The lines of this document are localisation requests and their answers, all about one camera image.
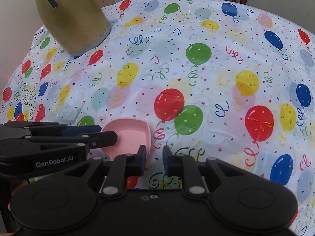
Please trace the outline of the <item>balloon pattern tablecloth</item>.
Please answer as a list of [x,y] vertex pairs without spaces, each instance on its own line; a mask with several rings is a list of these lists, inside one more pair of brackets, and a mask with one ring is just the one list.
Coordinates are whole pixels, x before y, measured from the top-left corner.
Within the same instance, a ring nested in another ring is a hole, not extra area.
[[146,121],[151,151],[129,188],[176,189],[162,148],[214,156],[294,192],[314,235],[314,34],[219,0],[124,0],[105,41],[74,59],[45,27],[1,91],[1,123]]

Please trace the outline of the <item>gold thermos jug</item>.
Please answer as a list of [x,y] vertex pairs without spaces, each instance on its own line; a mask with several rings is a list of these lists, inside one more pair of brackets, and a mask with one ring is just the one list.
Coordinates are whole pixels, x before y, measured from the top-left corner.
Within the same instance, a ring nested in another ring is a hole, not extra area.
[[49,33],[73,58],[100,45],[111,26],[95,0],[35,0]]

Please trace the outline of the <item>pink heart-shaped bowl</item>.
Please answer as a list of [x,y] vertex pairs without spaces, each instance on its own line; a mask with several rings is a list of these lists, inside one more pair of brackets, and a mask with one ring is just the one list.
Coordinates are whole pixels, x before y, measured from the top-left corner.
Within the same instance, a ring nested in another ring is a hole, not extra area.
[[111,147],[103,147],[102,151],[114,160],[116,156],[136,154],[141,145],[146,147],[146,159],[151,151],[151,131],[148,122],[137,118],[116,118],[108,122],[103,131],[114,131],[118,141]]

